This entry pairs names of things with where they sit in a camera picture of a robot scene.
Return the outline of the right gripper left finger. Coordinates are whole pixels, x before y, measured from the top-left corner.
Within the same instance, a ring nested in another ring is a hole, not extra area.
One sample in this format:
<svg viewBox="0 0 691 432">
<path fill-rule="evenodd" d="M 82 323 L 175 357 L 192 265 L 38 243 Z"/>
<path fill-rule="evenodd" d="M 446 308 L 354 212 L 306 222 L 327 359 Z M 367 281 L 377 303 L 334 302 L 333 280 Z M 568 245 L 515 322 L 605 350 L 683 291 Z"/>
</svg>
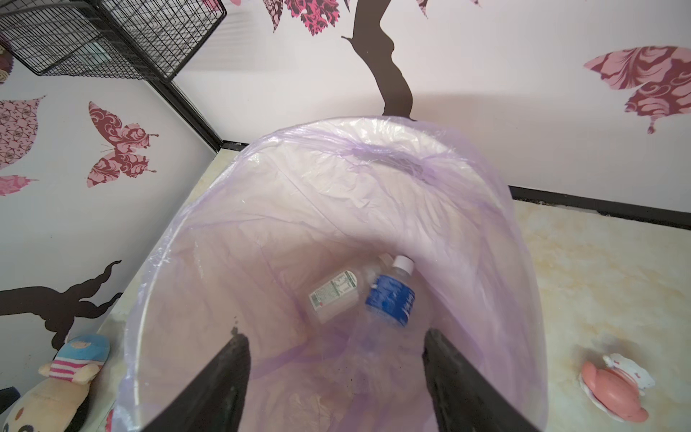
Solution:
<svg viewBox="0 0 691 432">
<path fill-rule="evenodd" d="M 237 332 L 146 431 L 239 430 L 251 371 L 248 338 Z"/>
</svg>

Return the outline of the clear bottle green white label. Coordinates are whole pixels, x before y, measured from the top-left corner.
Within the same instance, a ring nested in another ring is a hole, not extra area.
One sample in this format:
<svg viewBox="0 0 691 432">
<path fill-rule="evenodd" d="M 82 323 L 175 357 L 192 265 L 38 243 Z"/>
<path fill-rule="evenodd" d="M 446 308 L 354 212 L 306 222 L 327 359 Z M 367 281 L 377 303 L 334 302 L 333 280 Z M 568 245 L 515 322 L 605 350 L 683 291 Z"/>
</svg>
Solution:
<svg viewBox="0 0 691 432">
<path fill-rule="evenodd" d="M 393 263 L 389 253 L 349 260 L 307 292 L 307 310 L 317 324 L 326 324 L 365 300 L 379 275 Z"/>
</svg>

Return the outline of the blue label bottle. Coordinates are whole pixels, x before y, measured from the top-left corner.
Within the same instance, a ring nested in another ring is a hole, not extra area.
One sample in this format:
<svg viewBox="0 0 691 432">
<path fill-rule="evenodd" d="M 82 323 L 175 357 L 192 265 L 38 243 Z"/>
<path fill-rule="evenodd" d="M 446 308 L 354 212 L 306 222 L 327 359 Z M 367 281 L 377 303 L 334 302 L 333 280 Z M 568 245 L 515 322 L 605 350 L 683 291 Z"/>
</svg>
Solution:
<svg viewBox="0 0 691 432">
<path fill-rule="evenodd" d="M 410 286 L 415 263 L 406 256 L 395 257 L 392 265 L 376 279 L 365 300 L 368 311 L 379 314 L 392 324 L 408 326 L 416 300 Z"/>
</svg>

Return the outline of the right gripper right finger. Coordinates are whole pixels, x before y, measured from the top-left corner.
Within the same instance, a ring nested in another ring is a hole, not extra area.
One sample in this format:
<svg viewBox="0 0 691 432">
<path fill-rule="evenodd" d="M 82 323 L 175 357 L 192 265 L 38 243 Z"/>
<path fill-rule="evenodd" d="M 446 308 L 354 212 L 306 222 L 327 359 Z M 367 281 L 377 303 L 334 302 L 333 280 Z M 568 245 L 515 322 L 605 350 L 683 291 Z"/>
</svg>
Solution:
<svg viewBox="0 0 691 432">
<path fill-rule="evenodd" d="M 422 360 L 440 431 L 536 430 L 440 330 L 426 332 Z"/>
</svg>

